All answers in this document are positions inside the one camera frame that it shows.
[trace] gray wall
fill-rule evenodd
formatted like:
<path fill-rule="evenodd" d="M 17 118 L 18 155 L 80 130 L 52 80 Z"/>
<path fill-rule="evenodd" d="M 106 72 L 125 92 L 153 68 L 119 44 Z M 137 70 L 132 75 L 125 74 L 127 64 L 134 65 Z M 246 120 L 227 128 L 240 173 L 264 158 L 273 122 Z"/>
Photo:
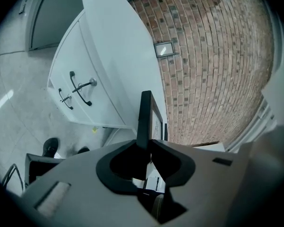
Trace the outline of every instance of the gray wall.
<path fill-rule="evenodd" d="M 28 11 L 26 50 L 58 44 L 83 10 L 82 0 L 32 0 Z"/>

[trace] black handle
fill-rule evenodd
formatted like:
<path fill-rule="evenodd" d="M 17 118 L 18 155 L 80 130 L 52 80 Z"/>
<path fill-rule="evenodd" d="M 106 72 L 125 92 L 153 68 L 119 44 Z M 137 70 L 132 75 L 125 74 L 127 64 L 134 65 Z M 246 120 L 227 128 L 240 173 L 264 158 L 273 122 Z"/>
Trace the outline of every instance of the black handle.
<path fill-rule="evenodd" d="M 62 92 L 62 90 L 61 90 L 61 88 L 59 88 L 59 95 L 60 95 L 60 97 L 61 97 L 61 102 L 63 102 L 63 103 L 65 103 L 65 105 L 69 108 L 69 109 L 71 109 L 71 110 L 73 110 L 74 108 L 73 107 L 69 107 L 67 104 L 66 104 L 66 102 L 65 102 L 65 100 L 67 100 L 68 98 L 70 98 L 69 96 L 68 97 L 66 97 L 66 98 L 63 98 L 62 96 L 61 96 L 61 92 Z"/>
<path fill-rule="evenodd" d="M 75 72 L 74 72 L 74 71 L 70 71 L 71 82 L 72 82 L 72 84 L 73 84 L 74 87 L 75 87 L 75 90 L 73 90 L 73 92 L 77 92 L 77 93 L 79 94 L 79 96 L 81 97 L 81 99 L 83 100 L 83 102 L 86 103 L 88 106 L 91 106 L 91 105 L 92 105 L 91 101 L 86 102 L 86 101 L 84 100 L 84 98 L 81 96 L 80 92 L 79 92 L 79 90 L 80 90 L 82 87 L 85 87 L 85 86 L 87 86 L 87 85 L 89 85 L 89 84 L 91 84 L 91 83 L 86 83 L 86 84 L 83 84 L 83 85 L 79 86 L 78 88 L 76 88 L 76 85 L 75 85 L 74 81 L 72 80 L 72 77 L 73 77 L 73 76 L 75 76 Z"/>

